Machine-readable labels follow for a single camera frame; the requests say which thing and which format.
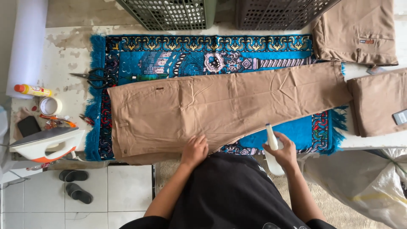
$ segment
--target blue rug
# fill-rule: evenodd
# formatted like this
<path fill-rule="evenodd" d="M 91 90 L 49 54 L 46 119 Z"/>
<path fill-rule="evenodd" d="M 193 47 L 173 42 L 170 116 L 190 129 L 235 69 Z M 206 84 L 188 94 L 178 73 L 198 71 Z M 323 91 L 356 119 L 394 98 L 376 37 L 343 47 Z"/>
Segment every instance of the blue rug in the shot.
<path fill-rule="evenodd" d="M 316 63 L 310 35 L 284 36 L 165 36 L 94 35 L 91 68 L 104 67 L 118 85 L 172 77 L 245 73 Z M 85 115 L 95 121 L 86 136 L 86 159 L 114 159 L 110 98 L 106 89 L 89 88 L 94 96 Z M 331 154 L 344 139 L 334 127 L 346 129 L 335 110 L 273 127 L 297 145 L 298 152 Z M 247 136 L 221 151 L 261 154 L 265 131 Z"/>

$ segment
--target green laundry basket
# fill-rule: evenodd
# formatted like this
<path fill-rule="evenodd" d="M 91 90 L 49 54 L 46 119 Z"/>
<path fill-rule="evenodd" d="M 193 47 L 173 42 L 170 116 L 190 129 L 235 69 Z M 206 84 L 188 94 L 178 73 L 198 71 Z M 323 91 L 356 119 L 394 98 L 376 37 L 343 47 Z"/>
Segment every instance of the green laundry basket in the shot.
<path fill-rule="evenodd" d="M 150 31 L 209 29 L 217 0 L 116 0 Z"/>

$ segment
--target white tile floor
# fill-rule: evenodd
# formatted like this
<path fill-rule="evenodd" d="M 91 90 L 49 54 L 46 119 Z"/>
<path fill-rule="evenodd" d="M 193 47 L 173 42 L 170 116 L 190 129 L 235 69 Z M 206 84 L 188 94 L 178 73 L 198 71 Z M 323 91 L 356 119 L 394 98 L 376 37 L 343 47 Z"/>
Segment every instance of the white tile floor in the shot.
<path fill-rule="evenodd" d="M 152 201 L 151 166 L 86 170 L 74 181 L 93 195 L 89 205 L 65 193 L 61 171 L 47 171 L 3 190 L 4 229 L 118 229 L 141 218 Z"/>

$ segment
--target person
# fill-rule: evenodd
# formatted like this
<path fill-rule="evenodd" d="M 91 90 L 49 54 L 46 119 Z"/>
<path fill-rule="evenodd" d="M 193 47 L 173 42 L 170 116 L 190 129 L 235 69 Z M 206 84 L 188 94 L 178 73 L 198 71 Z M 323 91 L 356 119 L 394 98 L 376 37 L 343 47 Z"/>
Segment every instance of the person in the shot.
<path fill-rule="evenodd" d="M 292 210 L 254 158 L 222 152 L 207 156 L 207 139 L 202 135 L 188 140 L 177 171 L 144 217 L 120 229 L 334 229 L 312 198 L 297 164 L 294 142 L 282 133 L 274 134 L 284 148 L 263 147 L 287 175 Z"/>

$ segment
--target clothes iron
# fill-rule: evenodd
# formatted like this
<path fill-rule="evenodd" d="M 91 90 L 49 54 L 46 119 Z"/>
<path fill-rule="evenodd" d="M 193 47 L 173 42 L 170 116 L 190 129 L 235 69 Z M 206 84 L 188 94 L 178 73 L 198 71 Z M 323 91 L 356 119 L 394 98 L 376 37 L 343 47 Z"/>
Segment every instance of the clothes iron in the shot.
<path fill-rule="evenodd" d="M 22 138 L 11 144 L 10 148 L 29 160 L 47 163 L 74 151 L 80 144 L 84 133 L 84 130 L 79 130 L 77 127 L 55 127 Z M 64 144 L 63 149 L 50 155 L 45 154 L 47 148 L 60 143 Z"/>

